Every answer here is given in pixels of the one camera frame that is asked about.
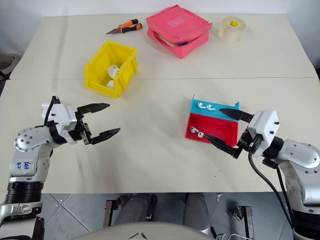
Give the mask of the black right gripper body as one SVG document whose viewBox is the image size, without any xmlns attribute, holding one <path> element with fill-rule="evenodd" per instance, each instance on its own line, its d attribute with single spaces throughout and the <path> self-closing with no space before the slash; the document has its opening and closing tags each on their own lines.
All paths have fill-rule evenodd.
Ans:
<svg viewBox="0 0 320 240">
<path fill-rule="evenodd" d="M 248 153 L 255 154 L 257 149 L 260 147 L 263 141 L 263 136 L 261 134 L 255 134 L 252 136 L 248 129 L 246 129 L 240 136 L 237 146 L 238 155 L 244 150 Z"/>
</svg>

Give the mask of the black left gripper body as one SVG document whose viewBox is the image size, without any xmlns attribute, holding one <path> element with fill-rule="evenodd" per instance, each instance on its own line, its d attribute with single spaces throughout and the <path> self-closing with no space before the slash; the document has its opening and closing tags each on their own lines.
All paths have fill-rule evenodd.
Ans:
<svg viewBox="0 0 320 240">
<path fill-rule="evenodd" d="M 91 131 L 87 123 L 83 122 L 84 115 L 89 113 L 88 110 L 78 110 L 75 112 L 76 124 L 75 127 L 68 131 L 68 134 L 74 141 L 83 140 L 85 145 L 92 143 Z"/>
</svg>

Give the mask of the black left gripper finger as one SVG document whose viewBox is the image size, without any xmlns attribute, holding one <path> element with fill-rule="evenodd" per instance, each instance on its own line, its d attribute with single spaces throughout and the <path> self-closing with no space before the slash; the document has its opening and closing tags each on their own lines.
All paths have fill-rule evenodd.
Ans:
<svg viewBox="0 0 320 240">
<path fill-rule="evenodd" d="M 110 130 L 101 132 L 98 136 L 95 136 L 93 138 L 89 137 L 88 142 L 91 145 L 96 145 L 98 143 L 101 143 L 110 139 L 111 137 L 116 135 L 120 130 L 121 128 L 115 128 L 115 129 L 110 129 Z"/>
<path fill-rule="evenodd" d="M 96 113 L 108 108 L 110 104 L 108 103 L 91 103 L 77 108 L 77 115 L 84 115 L 87 113 Z"/>
</svg>

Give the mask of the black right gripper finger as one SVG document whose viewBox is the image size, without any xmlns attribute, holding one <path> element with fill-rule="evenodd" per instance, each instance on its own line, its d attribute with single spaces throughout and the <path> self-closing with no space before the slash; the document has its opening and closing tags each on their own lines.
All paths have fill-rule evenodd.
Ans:
<svg viewBox="0 0 320 240">
<path fill-rule="evenodd" d="M 227 120 L 233 120 L 233 121 L 243 121 L 246 123 L 249 123 L 254 115 L 244 112 L 239 109 L 233 109 L 233 108 L 220 108 L 219 111 L 225 115 Z"/>
<path fill-rule="evenodd" d="M 242 151 L 242 149 L 240 148 L 231 147 L 227 145 L 225 141 L 215 136 L 204 134 L 204 137 L 216 148 L 231 155 L 234 159 L 237 159 Z"/>
</svg>

